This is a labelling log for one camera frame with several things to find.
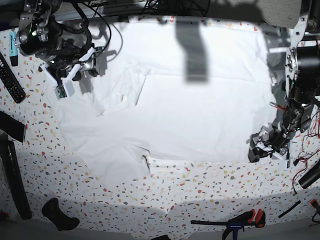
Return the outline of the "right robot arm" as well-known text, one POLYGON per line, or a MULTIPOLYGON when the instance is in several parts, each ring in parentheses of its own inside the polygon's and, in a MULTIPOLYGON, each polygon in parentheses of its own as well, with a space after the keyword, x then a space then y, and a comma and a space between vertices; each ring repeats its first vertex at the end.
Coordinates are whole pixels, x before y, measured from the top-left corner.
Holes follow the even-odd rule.
POLYGON ((63 79, 79 67, 73 81, 79 81, 87 72, 96 77, 97 58, 105 50, 96 47, 89 30, 89 19, 80 5, 83 0, 72 0, 71 5, 80 16, 77 25, 59 23, 55 13, 62 6, 61 0, 26 0, 20 15, 17 45, 24 56, 35 56, 46 63, 45 69, 60 87, 63 79))

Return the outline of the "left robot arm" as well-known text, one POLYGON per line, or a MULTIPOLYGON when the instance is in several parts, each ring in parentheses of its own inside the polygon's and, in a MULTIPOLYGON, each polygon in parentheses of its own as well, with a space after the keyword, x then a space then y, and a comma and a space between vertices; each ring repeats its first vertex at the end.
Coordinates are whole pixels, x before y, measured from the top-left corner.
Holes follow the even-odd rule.
POLYGON ((300 16, 290 30, 290 45, 285 50, 285 92, 282 118, 250 137, 248 160, 275 157, 288 162, 289 142, 296 132, 305 132, 311 125, 311 113, 319 106, 320 94, 320 2, 303 0, 300 16))

